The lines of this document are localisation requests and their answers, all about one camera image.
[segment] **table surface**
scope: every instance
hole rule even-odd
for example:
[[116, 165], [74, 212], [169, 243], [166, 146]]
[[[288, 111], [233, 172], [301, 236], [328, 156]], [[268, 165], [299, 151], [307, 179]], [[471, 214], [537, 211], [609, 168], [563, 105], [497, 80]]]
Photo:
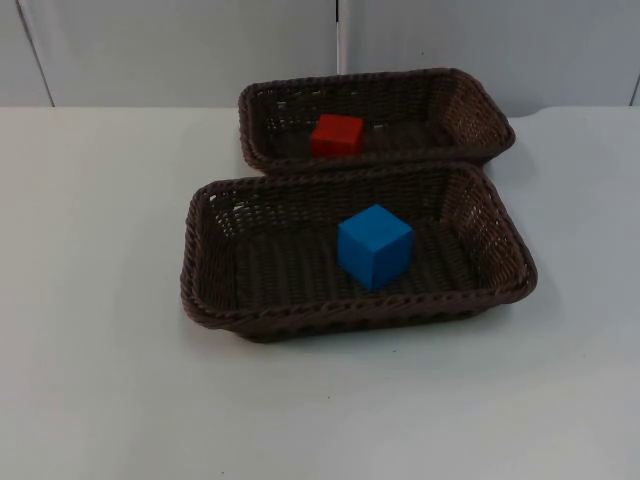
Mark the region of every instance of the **table surface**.
[[540, 281], [475, 320], [255, 345], [186, 318], [232, 109], [0, 109], [6, 478], [640, 478], [640, 109], [513, 119]]

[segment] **blue block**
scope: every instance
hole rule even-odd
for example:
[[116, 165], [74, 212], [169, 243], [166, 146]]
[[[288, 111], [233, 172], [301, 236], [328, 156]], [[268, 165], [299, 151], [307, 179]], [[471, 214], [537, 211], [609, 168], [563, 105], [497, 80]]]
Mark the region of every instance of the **blue block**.
[[374, 205], [338, 226], [338, 263], [369, 290], [409, 270], [413, 229]]

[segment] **red block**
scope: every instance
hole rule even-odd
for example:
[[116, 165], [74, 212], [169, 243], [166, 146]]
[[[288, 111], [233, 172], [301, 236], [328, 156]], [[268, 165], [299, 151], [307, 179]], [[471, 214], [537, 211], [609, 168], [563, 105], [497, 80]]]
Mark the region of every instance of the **red block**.
[[311, 134], [314, 157], [339, 157], [362, 153], [364, 120], [344, 115], [320, 115]]

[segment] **rectangular basket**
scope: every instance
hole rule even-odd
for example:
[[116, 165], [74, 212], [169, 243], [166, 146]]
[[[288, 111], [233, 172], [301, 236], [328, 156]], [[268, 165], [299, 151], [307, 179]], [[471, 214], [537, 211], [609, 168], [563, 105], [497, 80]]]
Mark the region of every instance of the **rectangular basket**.
[[[415, 231], [412, 266], [370, 293], [336, 259], [337, 226], [380, 203]], [[495, 188], [462, 163], [247, 178], [196, 192], [182, 302], [252, 341], [442, 321], [515, 302], [536, 269]]]
[[[482, 166], [515, 141], [482, 85], [455, 69], [254, 84], [240, 96], [239, 110], [244, 158], [271, 174], [430, 159]], [[324, 113], [364, 119], [363, 154], [311, 157], [311, 132]]]

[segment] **cube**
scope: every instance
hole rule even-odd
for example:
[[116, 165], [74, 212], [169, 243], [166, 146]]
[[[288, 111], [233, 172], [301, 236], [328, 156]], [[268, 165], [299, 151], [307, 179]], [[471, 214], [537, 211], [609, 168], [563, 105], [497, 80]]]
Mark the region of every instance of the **cube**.
[[413, 229], [380, 205], [338, 226], [338, 263], [368, 290], [377, 290], [409, 269]]
[[364, 120], [343, 115], [320, 115], [311, 134], [314, 157], [336, 157], [362, 153]]

